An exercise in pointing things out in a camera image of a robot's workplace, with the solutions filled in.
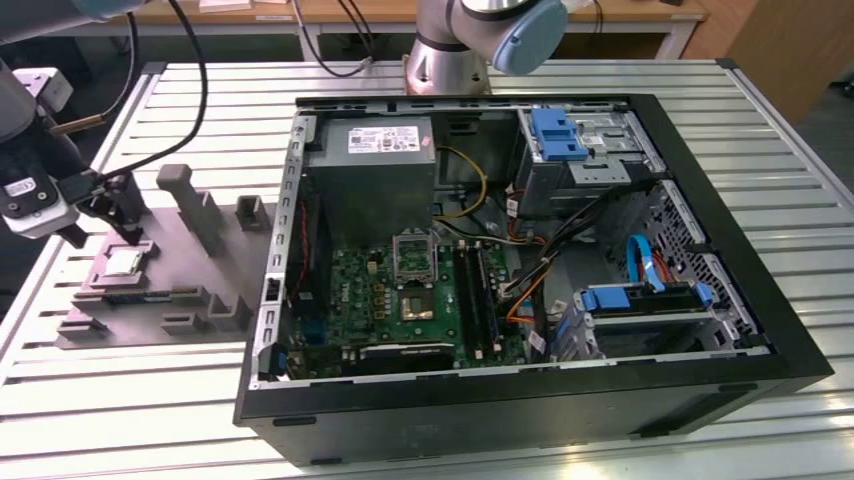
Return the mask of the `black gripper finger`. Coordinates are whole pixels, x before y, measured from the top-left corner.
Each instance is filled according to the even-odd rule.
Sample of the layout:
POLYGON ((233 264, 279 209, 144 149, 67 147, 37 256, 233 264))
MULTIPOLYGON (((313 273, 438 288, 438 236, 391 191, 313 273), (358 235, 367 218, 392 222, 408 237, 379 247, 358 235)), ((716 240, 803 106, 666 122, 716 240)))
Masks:
POLYGON ((111 225, 124 242, 136 246, 143 235, 140 219, 148 213, 148 208, 131 173, 121 174, 104 182, 100 202, 101 219, 111 225))
POLYGON ((88 233, 80 228, 75 220, 65 221, 55 234, 76 249, 81 249, 88 241, 88 233))

